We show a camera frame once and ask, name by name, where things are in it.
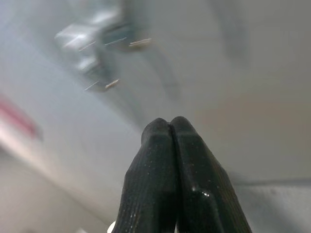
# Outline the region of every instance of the white ceiling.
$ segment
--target white ceiling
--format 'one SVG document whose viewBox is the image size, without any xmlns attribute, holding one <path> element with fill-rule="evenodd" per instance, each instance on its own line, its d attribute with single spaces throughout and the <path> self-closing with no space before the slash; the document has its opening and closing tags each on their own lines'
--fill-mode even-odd
<svg viewBox="0 0 311 233">
<path fill-rule="evenodd" d="M 103 93 L 84 91 L 59 59 L 53 37 L 74 21 L 63 1 L 2 1 L 0 93 L 44 140 L 4 121 L 0 139 L 109 220 L 141 130 L 157 117 L 186 116 L 238 180 L 311 177 L 311 2 L 222 2 L 236 18 L 213 0 L 149 1 L 154 44 L 115 51 L 121 82 Z M 230 39 L 227 20 L 241 27 Z"/>
</svg>

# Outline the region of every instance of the wall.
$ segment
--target wall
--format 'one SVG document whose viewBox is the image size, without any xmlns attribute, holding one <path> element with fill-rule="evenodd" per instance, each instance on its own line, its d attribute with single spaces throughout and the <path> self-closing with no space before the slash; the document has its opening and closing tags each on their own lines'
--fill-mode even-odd
<svg viewBox="0 0 311 233">
<path fill-rule="evenodd" d="M 104 233 L 107 226 L 66 193 L 0 151 L 0 233 Z"/>
</svg>

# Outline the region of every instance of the black rubber finger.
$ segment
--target black rubber finger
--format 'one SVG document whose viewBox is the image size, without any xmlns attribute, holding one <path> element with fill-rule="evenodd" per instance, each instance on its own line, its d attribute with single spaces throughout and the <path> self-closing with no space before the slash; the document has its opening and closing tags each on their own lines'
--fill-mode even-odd
<svg viewBox="0 0 311 233">
<path fill-rule="evenodd" d="M 184 117 L 171 122 L 182 189 L 182 233 L 250 233 L 227 173 Z"/>
<path fill-rule="evenodd" d="M 177 219 L 178 171 L 168 123 L 144 130 L 141 148 L 124 179 L 113 233 L 172 233 Z"/>
</svg>

